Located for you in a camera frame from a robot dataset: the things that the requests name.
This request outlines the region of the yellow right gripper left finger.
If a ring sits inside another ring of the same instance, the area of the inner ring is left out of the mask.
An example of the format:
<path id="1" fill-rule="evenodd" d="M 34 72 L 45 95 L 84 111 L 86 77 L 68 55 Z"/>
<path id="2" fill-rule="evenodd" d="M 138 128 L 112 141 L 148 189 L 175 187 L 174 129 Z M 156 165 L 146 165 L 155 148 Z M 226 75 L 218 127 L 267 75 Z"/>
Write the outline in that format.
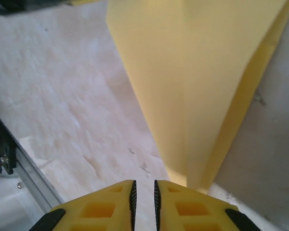
<path id="1" fill-rule="evenodd" d="M 32 231 L 133 231 L 137 188 L 124 180 L 54 207 Z"/>

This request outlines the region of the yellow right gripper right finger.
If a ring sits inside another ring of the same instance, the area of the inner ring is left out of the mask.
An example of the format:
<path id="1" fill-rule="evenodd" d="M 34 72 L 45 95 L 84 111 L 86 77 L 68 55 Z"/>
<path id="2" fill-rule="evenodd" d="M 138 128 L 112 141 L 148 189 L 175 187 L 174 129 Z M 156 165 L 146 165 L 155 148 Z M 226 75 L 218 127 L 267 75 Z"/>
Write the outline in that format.
<path id="1" fill-rule="evenodd" d="M 254 231 L 238 207 L 167 180 L 155 180 L 158 231 Z"/>

